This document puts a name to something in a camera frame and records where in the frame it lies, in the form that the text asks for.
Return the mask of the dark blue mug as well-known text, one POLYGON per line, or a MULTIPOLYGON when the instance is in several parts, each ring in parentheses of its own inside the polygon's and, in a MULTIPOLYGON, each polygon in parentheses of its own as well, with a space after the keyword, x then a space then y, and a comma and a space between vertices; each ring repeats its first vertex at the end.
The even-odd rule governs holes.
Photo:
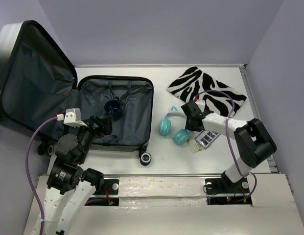
POLYGON ((106 102, 104 105, 104 111, 105 115, 111 116, 113 121, 120 120, 123 115, 123 109, 119 97, 116 96, 114 99, 106 102))

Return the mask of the teal cat ear headphones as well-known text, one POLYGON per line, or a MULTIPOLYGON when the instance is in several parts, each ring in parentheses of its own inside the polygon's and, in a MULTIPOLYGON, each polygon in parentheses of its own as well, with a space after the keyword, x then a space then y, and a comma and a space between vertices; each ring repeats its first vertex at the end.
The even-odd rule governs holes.
MULTIPOLYGON (((164 115, 164 117, 161 119, 159 123, 158 132, 161 136, 165 137, 165 136, 169 136, 170 134, 170 130, 171 130, 171 121, 169 119, 170 117, 181 117, 184 119, 187 118, 184 112, 178 110, 175 106, 172 106, 170 111, 166 115, 164 115)), ((189 138, 190 138, 190 132, 186 129, 180 129, 174 133, 171 139, 176 145, 183 145, 187 143, 189 138)))

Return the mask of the small black kids suitcase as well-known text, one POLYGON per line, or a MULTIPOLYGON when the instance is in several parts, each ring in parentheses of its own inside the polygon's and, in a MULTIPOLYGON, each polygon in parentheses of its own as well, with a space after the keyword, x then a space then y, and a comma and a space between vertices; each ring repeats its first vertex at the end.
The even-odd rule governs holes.
POLYGON ((36 130, 48 118, 79 108, 82 119, 105 117, 104 105, 116 96, 123 115, 111 135, 93 146, 138 151, 142 165, 151 133, 154 86, 144 77, 90 75, 79 80, 76 69, 48 32, 36 21, 4 25, 0 31, 0 121, 36 130))

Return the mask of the white card with orange dot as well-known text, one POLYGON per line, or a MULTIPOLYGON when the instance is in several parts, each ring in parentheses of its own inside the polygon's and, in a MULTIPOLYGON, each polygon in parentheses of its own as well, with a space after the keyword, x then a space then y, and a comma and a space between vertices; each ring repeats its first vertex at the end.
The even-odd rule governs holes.
POLYGON ((205 150, 204 147, 194 139, 188 140, 187 144, 188 144, 192 153, 197 153, 197 152, 200 152, 202 150, 205 150))

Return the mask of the zebra print fluffy pouch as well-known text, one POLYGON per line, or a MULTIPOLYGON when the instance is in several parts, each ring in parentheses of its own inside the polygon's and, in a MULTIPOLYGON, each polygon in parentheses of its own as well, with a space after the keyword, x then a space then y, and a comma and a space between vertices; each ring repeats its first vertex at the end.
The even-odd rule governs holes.
POLYGON ((196 66, 185 70, 166 90, 185 103, 199 95, 198 99, 205 101, 205 110, 224 117, 231 110, 233 117, 247 99, 247 96, 214 79, 196 66))

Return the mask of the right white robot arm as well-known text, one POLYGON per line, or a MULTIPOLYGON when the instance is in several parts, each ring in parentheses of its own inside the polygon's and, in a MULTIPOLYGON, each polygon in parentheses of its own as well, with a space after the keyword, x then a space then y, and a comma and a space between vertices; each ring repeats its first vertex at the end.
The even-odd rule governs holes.
POLYGON ((243 121, 221 116, 213 111, 201 111, 194 101, 181 106, 186 115, 186 129, 190 131, 211 131, 226 136, 228 144, 233 139, 239 152, 234 164, 221 175, 211 189, 231 192, 238 187, 238 181, 247 177, 263 161, 273 155, 277 146, 261 120, 254 118, 243 121))

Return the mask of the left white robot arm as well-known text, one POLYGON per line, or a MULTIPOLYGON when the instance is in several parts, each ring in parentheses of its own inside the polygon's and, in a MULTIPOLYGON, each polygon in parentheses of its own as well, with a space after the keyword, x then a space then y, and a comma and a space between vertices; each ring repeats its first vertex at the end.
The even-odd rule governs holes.
POLYGON ((40 214, 33 235, 67 235, 76 216, 94 193, 103 189, 103 173, 81 165, 93 143, 99 138, 112 133, 112 117, 99 118, 91 116, 81 120, 69 111, 65 115, 57 115, 45 121, 63 121, 65 125, 76 127, 77 134, 63 135, 56 148, 56 160, 47 180, 45 199, 42 202, 36 192, 32 180, 29 184, 37 200, 40 214))

